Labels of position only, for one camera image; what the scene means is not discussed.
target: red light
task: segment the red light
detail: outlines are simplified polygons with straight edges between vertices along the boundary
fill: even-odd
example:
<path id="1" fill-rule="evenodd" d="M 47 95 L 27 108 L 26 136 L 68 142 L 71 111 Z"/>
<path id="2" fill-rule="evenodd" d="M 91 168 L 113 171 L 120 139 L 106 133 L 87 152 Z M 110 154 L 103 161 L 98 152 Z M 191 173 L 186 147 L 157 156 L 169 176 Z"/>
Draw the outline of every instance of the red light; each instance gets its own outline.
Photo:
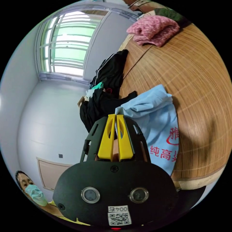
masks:
<path id="1" fill-rule="evenodd" d="M 111 228 L 114 231 L 119 231 L 121 228 Z"/>

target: yellow shirt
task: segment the yellow shirt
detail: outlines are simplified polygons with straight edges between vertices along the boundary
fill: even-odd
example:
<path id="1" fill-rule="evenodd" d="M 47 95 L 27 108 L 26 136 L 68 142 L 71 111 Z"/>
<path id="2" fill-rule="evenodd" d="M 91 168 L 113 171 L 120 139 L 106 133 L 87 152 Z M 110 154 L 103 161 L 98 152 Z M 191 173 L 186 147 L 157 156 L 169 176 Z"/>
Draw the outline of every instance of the yellow shirt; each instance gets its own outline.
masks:
<path id="1" fill-rule="evenodd" d="M 55 206 L 55 207 L 56 207 L 56 204 L 55 204 L 55 202 L 54 202 L 54 201 L 49 202 L 49 204 L 50 204 L 50 205 L 53 205 L 53 206 Z M 63 216 L 63 217 L 58 217 L 58 218 L 64 219 L 64 220 L 69 221 L 69 222 L 73 222 L 73 223 L 81 224 L 81 225 L 88 225 L 88 224 L 85 224 L 85 223 L 83 223 L 83 222 L 79 222 L 79 221 L 78 221 L 78 219 L 77 219 L 77 221 L 76 221 L 76 222 L 74 222 L 74 221 L 71 221 L 71 220 L 67 219 L 67 218 L 66 218 L 66 217 L 64 217 L 64 216 Z"/>

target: camera lens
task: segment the camera lens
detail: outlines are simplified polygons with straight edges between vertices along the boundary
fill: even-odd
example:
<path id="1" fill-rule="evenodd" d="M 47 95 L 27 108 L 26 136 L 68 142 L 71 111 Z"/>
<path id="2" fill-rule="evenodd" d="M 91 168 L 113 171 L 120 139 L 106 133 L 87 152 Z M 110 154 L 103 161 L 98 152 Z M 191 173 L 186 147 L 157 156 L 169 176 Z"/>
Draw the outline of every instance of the camera lens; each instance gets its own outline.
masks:
<path id="1" fill-rule="evenodd" d="M 93 190 L 89 189 L 85 192 L 85 198 L 88 201 L 94 201 L 97 198 L 97 194 Z"/>
<path id="2" fill-rule="evenodd" d="M 81 192 L 82 199 L 87 203 L 96 203 L 100 200 L 100 193 L 93 187 L 86 187 Z"/>
<path id="3" fill-rule="evenodd" d="M 148 199 L 148 191 L 143 187 L 135 188 L 130 193 L 130 200 L 134 203 L 143 203 Z"/>

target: label sticker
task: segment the label sticker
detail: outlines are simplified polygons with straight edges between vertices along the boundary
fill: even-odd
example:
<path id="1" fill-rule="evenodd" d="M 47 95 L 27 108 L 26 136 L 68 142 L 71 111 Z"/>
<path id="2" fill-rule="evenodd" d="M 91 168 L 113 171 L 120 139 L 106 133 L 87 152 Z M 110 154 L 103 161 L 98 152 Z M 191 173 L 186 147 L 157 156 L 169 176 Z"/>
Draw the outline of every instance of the label sticker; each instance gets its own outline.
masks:
<path id="1" fill-rule="evenodd" d="M 108 221 L 109 225 L 131 225 L 132 222 L 128 205 L 108 206 Z"/>

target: qr code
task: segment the qr code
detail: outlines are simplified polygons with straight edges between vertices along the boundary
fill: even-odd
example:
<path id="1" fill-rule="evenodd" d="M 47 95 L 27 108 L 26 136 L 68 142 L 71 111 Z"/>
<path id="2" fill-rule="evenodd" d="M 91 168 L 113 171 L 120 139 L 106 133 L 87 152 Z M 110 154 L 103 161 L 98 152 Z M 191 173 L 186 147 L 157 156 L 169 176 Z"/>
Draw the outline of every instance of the qr code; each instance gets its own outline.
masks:
<path id="1" fill-rule="evenodd" d="M 109 225 L 130 225 L 131 217 L 129 212 L 108 213 Z"/>

